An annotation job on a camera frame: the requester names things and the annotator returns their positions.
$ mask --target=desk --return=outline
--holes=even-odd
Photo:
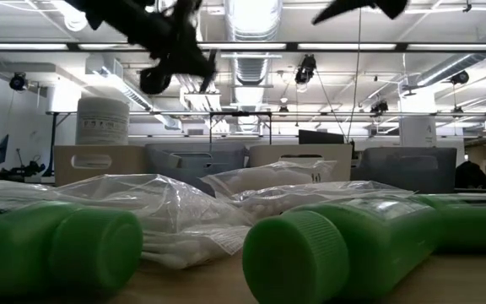
[[[12,303],[257,304],[257,301],[246,286],[240,257],[233,257],[184,271],[172,271],[153,263],[143,263],[128,286],[112,297],[45,298]],[[405,278],[389,296],[373,303],[486,304],[486,257],[432,256]]]

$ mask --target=green plastic bottle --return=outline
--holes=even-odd
[[[414,198],[440,212],[444,234],[439,252],[486,253],[486,196],[441,194]]]
[[[136,270],[134,214],[60,202],[0,202],[0,296],[114,291]]]
[[[261,304],[384,296],[436,248],[440,217],[401,198],[302,206],[258,222],[243,271]]]

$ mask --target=security camera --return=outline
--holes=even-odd
[[[22,92],[27,90],[27,88],[30,86],[29,80],[25,77],[25,73],[14,73],[14,77],[10,79],[10,82],[8,83],[11,89]]]
[[[316,70],[316,59],[313,54],[306,54],[295,74],[296,84],[308,84]]]
[[[370,108],[371,113],[383,113],[385,111],[389,111],[387,100],[380,100],[372,105],[372,107]]]
[[[453,85],[465,84],[468,82],[468,80],[470,80],[470,75],[468,75],[466,71],[462,71],[456,75],[453,75],[453,77],[449,79],[449,82],[451,82]]]

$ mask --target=green bottle cap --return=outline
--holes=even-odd
[[[54,233],[50,271],[62,287],[117,290],[136,271],[142,228],[134,214],[114,209],[81,209]]]
[[[322,303],[344,286],[348,249],[337,227],[311,211],[260,221],[243,246],[243,272],[261,304]]]

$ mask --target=white container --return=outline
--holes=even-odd
[[[78,102],[76,144],[128,144],[129,106],[120,100],[85,97]]]

